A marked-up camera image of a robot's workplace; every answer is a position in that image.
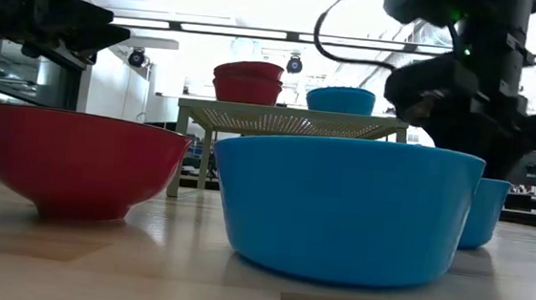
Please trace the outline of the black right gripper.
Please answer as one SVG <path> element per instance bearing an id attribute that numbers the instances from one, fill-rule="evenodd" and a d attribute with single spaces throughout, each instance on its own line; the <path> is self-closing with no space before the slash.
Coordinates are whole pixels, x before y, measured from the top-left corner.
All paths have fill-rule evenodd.
<path id="1" fill-rule="evenodd" d="M 396 116 L 421 127 L 436 147 L 484 162 L 482 176 L 504 180 L 520 160 L 520 149 L 536 150 L 536 116 L 525 114 L 525 98 L 484 95 L 480 81 L 454 54 L 442 54 L 392 70 L 384 97 Z"/>

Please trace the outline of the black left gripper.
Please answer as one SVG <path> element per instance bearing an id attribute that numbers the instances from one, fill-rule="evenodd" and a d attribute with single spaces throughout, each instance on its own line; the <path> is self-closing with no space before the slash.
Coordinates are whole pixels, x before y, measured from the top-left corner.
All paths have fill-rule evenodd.
<path id="1" fill-rule="evenodd" d="M 121 26 L 99 26 L 113 20 L 111 11 L 84 0 L 0 0 L 0 39 L 30 49 L 64 49 L 84 62 L 95 63 L 99 51 L 130 38 Z M 99 27 L 75 30 L 75 24 Z"/>

